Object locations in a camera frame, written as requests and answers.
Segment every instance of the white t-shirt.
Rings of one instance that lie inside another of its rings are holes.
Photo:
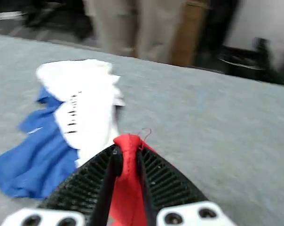
[[[56,99],[64,101],[55,120],[66,142],[78,149],[78,167],[113,144],[118,136],[115,105],[124,106],[111,74],[112,65],[95,59],[41,65],[37,77]]]

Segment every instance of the wooden furniture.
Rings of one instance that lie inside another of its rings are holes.
[[[174,41],[170,62],[172,65],[184,67],[193,65],[207,8],[207,0],[187,1]]]

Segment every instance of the person's leg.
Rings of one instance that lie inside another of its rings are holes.
[[[186,0],[138,0],[140,59],[169,63]]]
[[[135,0],[93,0],[94,25],[102,49],[131,56],[136,31]]]

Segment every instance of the gray carpet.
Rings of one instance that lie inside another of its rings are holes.
[[[37,108],[35,69],[85,58],[122,76],[122,133],[151,128],[149,145],[238,225],[284,226],[284,87],[0,36],[0,154],[22,141],[16,126]],[[0,192],[0,223],[35,204]]]

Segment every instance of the black ribbed surface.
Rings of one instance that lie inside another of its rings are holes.
[[[144,202],[149,202],[147,211],[156,215],[164,207],[207,200],[191,181],[158,154],[144,148],[137,157]]]
[[[85,215],[86,225],[95,223],[99,215],[96,209],[97,212],[102,209],[102,218],[105,218],[116,178],[112,158],[115,148],[113,145],[89,160],[62,182],[39,207],[81,212]]]

